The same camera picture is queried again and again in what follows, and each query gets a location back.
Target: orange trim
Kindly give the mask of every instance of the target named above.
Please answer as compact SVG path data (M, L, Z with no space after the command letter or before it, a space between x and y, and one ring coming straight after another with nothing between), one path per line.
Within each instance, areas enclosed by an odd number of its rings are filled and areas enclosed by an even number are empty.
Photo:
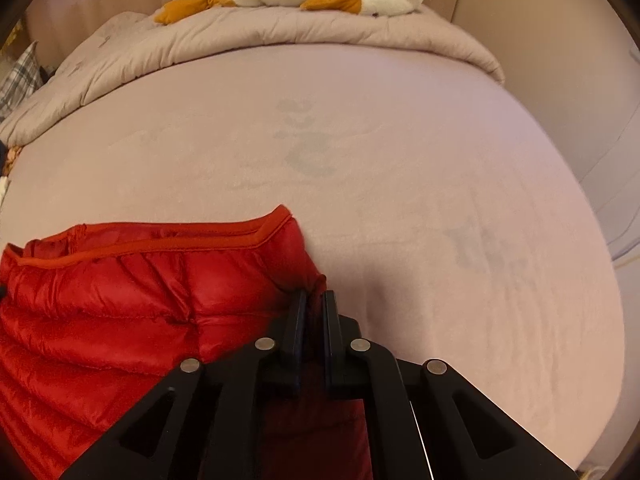
M176 237L154 238L152 240L135 240L111 246L95 248L90 251L67 254L58 258L33 258L22 256L22 250L13 244L7 244L4 254L15 260L19 266L32 266L41 269L59 269L86 260L124 256L135 253L155 253L161 251L208 251L224 249L253 249L264 244L280 228L292 218L291 212L279 205L274 211L261 218L245 222L231 222L219 224L135 224L133 222L112 222L87 226L87 232L101 231L126 225L149 225L161 228L172 228L182 232L208 232L214 237ZM44 238L43 241L53 242L66 237L70 230Z

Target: red puffer jacket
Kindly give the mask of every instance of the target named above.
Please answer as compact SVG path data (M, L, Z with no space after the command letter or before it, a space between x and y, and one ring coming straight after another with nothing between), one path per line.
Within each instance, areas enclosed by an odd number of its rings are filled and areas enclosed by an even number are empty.
M75 226L8 245L0 282L0 426L38 480L181 360L215 360L264 335L292 291L324 290L284 206L232 224ZM357 402L276 402L264 435L263 478L370 478Z

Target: quilted fabric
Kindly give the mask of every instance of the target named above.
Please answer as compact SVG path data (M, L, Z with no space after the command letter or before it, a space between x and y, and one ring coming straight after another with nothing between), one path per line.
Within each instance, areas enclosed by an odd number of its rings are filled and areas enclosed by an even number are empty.
M0 281L0 425L40 480L58 478L178 362L215 360L263 335L292 291L324 289L284 206L236 224L79 225L8 245ZM337 424L368 457L359 404L327 411L316 399L306 416L305 402L268 410L263 449L306 447ZM279 455L265 456L265 478L278 478ZM368 478L362 463L356 478Z

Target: white wall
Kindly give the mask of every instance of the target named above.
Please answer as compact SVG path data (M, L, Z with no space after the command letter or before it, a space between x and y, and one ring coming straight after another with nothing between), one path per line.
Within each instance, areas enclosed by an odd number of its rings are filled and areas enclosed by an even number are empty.
M459 0L453 22L498 57L506 87L580 180L612 254L640 238L640 63L607 1ZM603 465L640 419L640 258L630 261L639 254L616 263L626 372L616 413L589 456Z

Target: bed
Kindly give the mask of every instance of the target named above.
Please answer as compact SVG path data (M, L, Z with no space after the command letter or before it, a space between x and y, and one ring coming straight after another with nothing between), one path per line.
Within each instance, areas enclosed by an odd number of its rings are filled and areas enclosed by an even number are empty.
M117 16L0 124L26 144L2 245L283 203L364 336L447 360L577 468L620 392L620 297L590 206L497 60L429 9L170 27Z

